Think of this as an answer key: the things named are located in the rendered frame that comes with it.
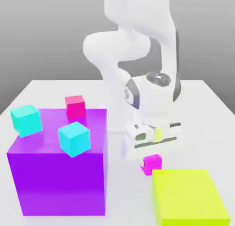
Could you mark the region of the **large yellow-green box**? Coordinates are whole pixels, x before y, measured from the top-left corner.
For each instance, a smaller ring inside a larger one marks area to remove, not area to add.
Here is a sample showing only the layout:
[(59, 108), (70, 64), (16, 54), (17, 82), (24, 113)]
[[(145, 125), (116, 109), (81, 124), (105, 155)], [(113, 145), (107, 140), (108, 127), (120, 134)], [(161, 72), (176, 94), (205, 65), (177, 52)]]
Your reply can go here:
[(229, 226), (207, 170), (154, 170), (151, 192), (157, 226)]

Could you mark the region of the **small cyan cube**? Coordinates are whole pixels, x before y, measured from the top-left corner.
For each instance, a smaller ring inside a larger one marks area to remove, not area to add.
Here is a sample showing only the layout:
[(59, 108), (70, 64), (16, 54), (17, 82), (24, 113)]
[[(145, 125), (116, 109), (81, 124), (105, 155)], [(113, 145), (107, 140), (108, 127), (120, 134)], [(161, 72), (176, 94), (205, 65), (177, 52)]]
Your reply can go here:
[(74, 158), (91, 149), (90, 130), (79, 122), (58, 129), (60, 148)]
[(39, 110), (33, 105), (24, 105), (10, 110), (14, 129), (21, 138), (43, 130)]

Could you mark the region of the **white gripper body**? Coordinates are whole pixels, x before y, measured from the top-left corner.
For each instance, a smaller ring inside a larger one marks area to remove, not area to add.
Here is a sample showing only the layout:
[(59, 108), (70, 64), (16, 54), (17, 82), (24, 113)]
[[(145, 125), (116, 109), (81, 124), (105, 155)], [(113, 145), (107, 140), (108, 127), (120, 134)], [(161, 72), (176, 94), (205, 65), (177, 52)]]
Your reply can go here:
[(144, 157), (158, 154), (162, 157), (175, 153), (183, 147), (183, 132), (172, 131), (170, 137), (160, 143), (132, 141), (124, 135), (122, 156), (125, 159), (143, 159)]

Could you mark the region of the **small magenta cube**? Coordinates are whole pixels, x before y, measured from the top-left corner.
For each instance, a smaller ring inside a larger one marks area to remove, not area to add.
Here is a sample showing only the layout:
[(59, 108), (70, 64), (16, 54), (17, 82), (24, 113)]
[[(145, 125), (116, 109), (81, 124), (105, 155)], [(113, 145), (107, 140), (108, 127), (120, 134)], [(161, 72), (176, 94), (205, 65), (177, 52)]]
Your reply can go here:
[(144, 157), (140, 167), (146, 176), (150, 176), (153, 170), (162, 169), (162, 157), (157, 154)]

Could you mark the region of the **large purple box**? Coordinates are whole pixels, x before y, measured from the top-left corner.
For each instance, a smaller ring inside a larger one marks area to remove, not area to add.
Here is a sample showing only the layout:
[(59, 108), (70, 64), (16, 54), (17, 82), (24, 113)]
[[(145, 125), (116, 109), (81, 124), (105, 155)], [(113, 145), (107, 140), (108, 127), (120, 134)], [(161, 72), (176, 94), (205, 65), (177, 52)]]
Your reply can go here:
[(43, 130), (17, 137), (8, 162), (25, 216), (94, 216), (106, 212), (107, 126), (105, 109), (87, 109), (79, 122), (90, 130), (90, 150), (72, 158), (59, 144), (68, 124), (65, 109), (41, 109)]

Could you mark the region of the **small pink cube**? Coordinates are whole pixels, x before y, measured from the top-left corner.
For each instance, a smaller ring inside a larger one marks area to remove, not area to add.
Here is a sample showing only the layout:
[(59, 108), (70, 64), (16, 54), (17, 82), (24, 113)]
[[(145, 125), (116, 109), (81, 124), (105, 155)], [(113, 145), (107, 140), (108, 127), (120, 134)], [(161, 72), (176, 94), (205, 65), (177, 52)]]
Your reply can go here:
[(65, 97), (67, 106), (67, 118), (69, 120), (81, 119), (86, 117), (85, 101), (82, 95)]

